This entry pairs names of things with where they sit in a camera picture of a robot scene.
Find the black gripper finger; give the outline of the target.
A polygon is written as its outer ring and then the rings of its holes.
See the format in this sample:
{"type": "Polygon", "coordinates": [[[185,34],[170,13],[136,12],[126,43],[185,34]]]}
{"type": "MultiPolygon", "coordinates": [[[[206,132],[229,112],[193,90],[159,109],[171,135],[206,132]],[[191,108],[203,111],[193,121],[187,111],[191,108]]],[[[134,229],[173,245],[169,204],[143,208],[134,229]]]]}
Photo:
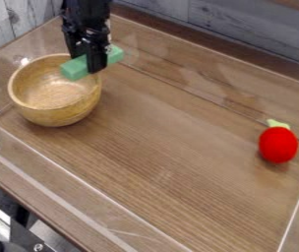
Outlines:
{"type": "Polygon", "coordinates": [[[64,34],[66,44],[72,58],[76,58],[87,53],[84,43],[86,36],[79,32],[67,32],[64,34]]]}
{"type": "Polygon", "coordinates": [[[110,45],[107,36],[94,37],[87,42],[87,64],[91,74],[96,74],[108,66],[110,45]]]}

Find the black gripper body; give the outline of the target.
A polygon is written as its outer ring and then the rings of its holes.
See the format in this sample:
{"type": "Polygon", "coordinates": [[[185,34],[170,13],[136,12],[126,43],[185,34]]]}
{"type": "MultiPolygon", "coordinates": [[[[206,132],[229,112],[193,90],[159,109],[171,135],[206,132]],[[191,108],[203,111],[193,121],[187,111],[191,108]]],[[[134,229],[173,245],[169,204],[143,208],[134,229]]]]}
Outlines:
{"type": "Polygon", "coordinates": [[[79,32],[86,38],[110,37],[112,0],[63,0],[62,3],[62,30],[63,33],[79,32]]]}

